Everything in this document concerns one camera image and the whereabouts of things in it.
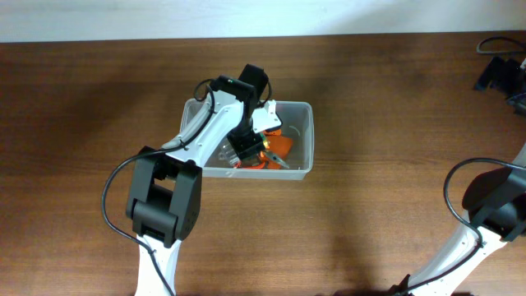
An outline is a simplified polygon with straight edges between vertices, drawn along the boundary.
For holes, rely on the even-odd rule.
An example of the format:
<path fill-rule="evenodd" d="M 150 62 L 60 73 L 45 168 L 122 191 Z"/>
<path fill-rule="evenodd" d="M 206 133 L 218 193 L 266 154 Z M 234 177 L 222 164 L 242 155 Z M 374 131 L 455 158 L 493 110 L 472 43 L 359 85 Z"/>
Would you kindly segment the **orange black long nose pliers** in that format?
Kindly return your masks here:
<path fill-rule="evenodd" d="M 266 163 L 267 169 L 289 169 L 289 165 L 270 150 L 263 150 L 260 157 Z"/>

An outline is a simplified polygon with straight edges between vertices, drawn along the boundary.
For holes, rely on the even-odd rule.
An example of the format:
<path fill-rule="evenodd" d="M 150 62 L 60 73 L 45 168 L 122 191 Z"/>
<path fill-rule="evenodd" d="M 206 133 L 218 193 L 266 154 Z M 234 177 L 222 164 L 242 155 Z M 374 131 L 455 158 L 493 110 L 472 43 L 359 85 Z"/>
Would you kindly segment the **red black diagonal cutters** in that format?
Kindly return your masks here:
<path fill-rule="evenodd" d="M 260 162 L 259 164 L 255 164 L 255 165 L 247 165 L 242 162 L 238 162 L 233 167 L 235 169 L 266 169 L 267 165 L 268 163 L 266 161 Z"/>

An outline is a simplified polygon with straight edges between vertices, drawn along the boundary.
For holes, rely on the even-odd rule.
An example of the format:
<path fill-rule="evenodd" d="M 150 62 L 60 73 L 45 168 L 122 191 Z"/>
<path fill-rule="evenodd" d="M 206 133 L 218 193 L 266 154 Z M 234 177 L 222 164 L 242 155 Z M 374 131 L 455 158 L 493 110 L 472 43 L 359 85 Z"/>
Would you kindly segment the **wooden handled orange scraper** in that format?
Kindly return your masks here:
<path fill-rule="evenodd" d="M 288 154 L 293 146 L 293 139 L 284 136 L 281 130 L 263 132 L 263 135 L 265 136 L 265 150 L 274 152 L 286 162 Z"/>

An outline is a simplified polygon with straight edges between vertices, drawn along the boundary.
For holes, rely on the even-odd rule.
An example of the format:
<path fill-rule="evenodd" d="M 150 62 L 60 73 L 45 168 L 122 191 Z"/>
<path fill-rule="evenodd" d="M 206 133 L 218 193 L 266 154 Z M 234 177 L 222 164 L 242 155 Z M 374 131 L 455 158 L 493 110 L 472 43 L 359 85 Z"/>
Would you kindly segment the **clear screwdriver set case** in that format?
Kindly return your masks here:
<path fill-rule="evenodd" d="M 228 164 L 232 168 L 238 167 L 240 163 L 240 159 L 238 158 L 235 149 L 233 148 L 233 146 L 227 138 L 224 138 L 219 143 L 218 158 L 219 160 L 222 160 L 225 164 Z"/>

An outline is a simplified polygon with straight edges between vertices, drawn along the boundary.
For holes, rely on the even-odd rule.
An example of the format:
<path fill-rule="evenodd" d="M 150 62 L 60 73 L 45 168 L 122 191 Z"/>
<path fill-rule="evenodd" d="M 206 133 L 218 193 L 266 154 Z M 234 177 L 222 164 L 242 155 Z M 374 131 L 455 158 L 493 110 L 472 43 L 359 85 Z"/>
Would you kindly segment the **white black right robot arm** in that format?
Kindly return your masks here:
<path fill-rule="evenodd" d="M 450 181 L 460 168 L 474 163 L 498 168 L 468 185 L 459 214 L 450 202 Z M 525 149 L 511 163 L 491 158 L 459 162 L 445 178 L 443 195 L 460 226 L 425 266 L 391 288 L 393 295 L 452 295 L 493 252 L 525 235 Z"/>

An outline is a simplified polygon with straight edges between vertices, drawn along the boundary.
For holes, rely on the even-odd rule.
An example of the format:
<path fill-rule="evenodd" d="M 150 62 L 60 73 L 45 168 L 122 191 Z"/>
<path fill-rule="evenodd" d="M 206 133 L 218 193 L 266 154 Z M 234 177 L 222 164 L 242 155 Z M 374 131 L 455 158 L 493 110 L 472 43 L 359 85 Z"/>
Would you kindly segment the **clear plastic container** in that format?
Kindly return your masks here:
<path fill-rule="evenodd" d="M 314 123 L 311 105 L 305 102 L 276 101 L 277 114 L 284 136 L 293 139 L 286 162 L 289 169 L 235 169 L 219 160 L 219 143 L 242 119 L 243 103 L 235 97 L 218 93 L 210 99 L 185 103 L 179 134 L 164 147 L 183 144 L 168 153 L 176 160 L 192 160 L 203 168 L 203 175 L 212 178 L 252 178 L 302 180 L 310 172 L 314 154 Z"/>

